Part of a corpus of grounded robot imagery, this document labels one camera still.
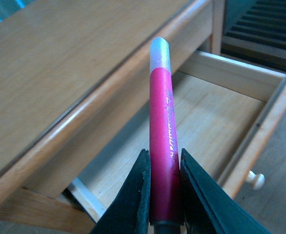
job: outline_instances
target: open drawer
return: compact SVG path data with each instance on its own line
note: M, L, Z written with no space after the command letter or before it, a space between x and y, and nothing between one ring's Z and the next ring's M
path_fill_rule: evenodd
M179 150L234 198L286 109L286 75L196 52L172 79ZM144 148L148 103L69 186L95 221Z

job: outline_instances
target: white marker cap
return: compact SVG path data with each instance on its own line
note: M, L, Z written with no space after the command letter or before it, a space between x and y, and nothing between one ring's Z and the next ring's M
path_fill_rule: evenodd
M150 55L150 73L157 67L163 67L171 74L169 43L166 40L163 38L153 39Z

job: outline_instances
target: marker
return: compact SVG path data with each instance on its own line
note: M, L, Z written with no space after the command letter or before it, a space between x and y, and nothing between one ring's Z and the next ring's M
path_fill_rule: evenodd
M150 57L150 223L155 234L177 234L184 218L169 44L155 38Z

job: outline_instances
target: knob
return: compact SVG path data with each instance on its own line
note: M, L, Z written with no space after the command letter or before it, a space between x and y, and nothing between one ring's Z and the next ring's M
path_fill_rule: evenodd
M264 185L265 176L263 174L255 174L252 171L249 171L246 182L252 185L253 190L259 190Z

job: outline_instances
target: desk top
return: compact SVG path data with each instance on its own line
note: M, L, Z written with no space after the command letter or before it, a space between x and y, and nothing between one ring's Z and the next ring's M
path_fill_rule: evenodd
M0 23L0 175L186 2L37 0Z

